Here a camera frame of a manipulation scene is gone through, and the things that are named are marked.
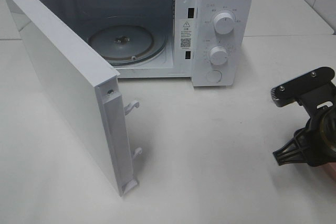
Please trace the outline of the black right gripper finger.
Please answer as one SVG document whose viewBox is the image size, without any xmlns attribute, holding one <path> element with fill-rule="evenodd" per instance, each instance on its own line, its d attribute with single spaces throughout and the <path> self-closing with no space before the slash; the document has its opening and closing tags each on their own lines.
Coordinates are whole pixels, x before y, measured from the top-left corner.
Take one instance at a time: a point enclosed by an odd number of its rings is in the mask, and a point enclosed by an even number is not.
<svg viewBox="0 0 336 224">
<path fill-rule="evenodd" d="M 279 166 L 286 164 L 308 164 L 313 161 L 312 144 L 307 135 L 307 129 L 295 131 L 293 138 L 282 148 L 273 152 Z"/>
</svg>

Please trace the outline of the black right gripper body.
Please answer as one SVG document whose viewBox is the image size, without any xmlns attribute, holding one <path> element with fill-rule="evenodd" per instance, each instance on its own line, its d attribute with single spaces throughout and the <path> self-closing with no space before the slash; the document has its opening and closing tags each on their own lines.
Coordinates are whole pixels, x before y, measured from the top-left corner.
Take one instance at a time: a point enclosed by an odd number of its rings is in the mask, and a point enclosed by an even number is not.
<svg viewBox="0 0 336 224">
<path fill-rule="evenodd" d="M 328 83 L 303 95 L 301 103 L 310 116 L 305 126 L 313 151 L 310 166 L 334 163 L 335 85 Z"/>
</svg>

